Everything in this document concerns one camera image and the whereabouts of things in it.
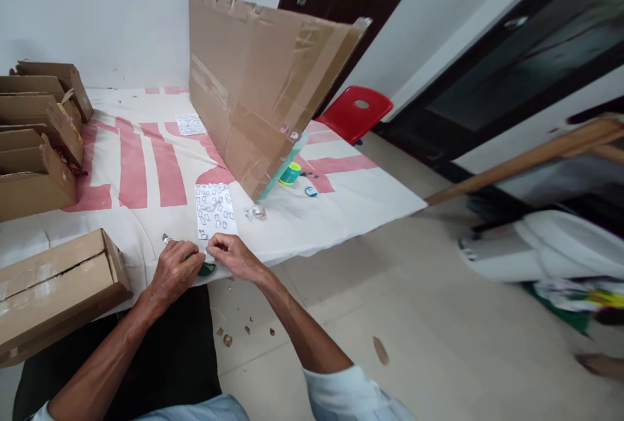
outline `hand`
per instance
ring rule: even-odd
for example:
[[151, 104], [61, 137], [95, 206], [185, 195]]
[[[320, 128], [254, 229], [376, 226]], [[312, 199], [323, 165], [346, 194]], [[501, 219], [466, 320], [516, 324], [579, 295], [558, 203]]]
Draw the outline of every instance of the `hand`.
[[205, 259], [205, 254], [199, 253], [197, 245], [190, 241], [167, 243], [158, 258], [154, 279], [146, 289], [150, 303], [160, 314], [190, 288]]
[[210, 238], [207, 252], [225, 265], [234, 276], [256, 285], [262, 281], [268, 268], [236, 235], [216, 233]]

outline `wooden stick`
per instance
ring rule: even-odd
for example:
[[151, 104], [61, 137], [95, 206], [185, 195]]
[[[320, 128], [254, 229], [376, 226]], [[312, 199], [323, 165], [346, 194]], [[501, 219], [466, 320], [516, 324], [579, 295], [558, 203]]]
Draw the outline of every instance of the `wooden stick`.
[[592, 140], [591, 142], [582, 144], [581, 146], [571, 151], [568, 151], [567, 153], [564, 153], [562, 156], [563, 158], [572, 158], [582, 153], [585, 153], [586, 151], [590, 151], [594, 147], [598, 147], [601, 145], [608, 145], [609, 143], [614, 142], [615, 140], [617, 140], [618, 138], [622, 138], [623, 136], [624, 136], [624, 129], [615, 131], [615, 132], [610, 133], [609, 135], [605, 135], [604, 137], [600, 137], [596, 140]]
[[507, 179], [508, 177], [527, 171], [539, 164], [550, 161], [553, 158], [560, 157], [564, 153], [570, 152], [577, 147], [589, 144], [594, 140], [600, 140], [613, 134], [614, 132], [622, 130], [623, 127], [622, 123], [611, 117], [605, 117], [589, 122], [588, 124], [583, 125], [570, 133], [562, 135], [558, 138], [553, 138], [543, 145], [530, 149], [529, 151], [494, 166], [481, 174], [476, 174], [470, 179], [466, 179], [464, 182], [460, 182], [459, 184], [455, 184], [446, 190], [437, 192], [429, 198], [426, 198], [425, 202], [427, 202], [429, 206], [436, 205], [462, 194], [474, 192], [482, 187], [497, 183], [503, 179]]
[[611, 161], [624, 163], [624, 150], [611, 145], [594, 147], [590, 150], [590, 153], [600, 155], [604, 158], [610, 159]]

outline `cardboard box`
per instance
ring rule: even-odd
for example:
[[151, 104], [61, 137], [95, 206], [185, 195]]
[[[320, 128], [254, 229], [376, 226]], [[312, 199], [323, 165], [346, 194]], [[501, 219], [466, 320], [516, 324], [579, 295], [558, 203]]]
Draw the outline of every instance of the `cardboard box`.
[[344, 25], [239, 0], [188, 0], [190, 100], [257, 200], [370, 20]]
[[0, 270], [0, 367], [18, 364], [132, 297], [103, 229]]
[[47, 93], [0, 93], [0, 132], [34, 129], [81, 167], [83, 139], [61, 103]]
[[66, 90], [73, 89], [76, 95], [74, 102], [82, 115], [82, 122], [87, 123], [93, 117], [93, 106], [86, 94], [85, 86], [80, 78], [80, 72], [78, 72], [75, 65], [19, 60], [15, 71], [18, 75], [52, 75], [57, 77]]
[[0, 93], [47, 93], [54, 97], [57, 103], [61, 103], [70, 117], [78, 133], [83, 132], [81, 113], [75, 104], [75, 96], [71, 89], [63, 89], [56, 77], [20, 77], [11, 75], [0, 77]]
[[75, 177], [45, 133], [0, 132], [0, 222], [75, 204]]

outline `dark pants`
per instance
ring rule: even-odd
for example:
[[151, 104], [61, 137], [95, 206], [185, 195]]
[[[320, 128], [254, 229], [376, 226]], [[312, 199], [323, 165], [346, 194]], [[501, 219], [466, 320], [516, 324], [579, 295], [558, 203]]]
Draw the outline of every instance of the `dark pants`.
[[[13, 420], [24, 420], [51, 400], [120, 318], [111, 315], [91, 322], [26, 360]], [[208, 288], [191, 288], [149, 329], [105, 419], [133, 419], [220, 395], [214, 348]]]

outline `paper sheet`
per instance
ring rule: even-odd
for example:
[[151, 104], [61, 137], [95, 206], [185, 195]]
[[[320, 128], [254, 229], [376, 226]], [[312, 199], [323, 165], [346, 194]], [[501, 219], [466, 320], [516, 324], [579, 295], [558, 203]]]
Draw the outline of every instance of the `paper sheet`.
[[180, 135], [203, 135], [206, 128], [197, 114], [177, 114], [175, 116]]
[[239, 233], [225, 184], [195, 184], [195, 204], [198, 239], [210, 239], [215, 233]]

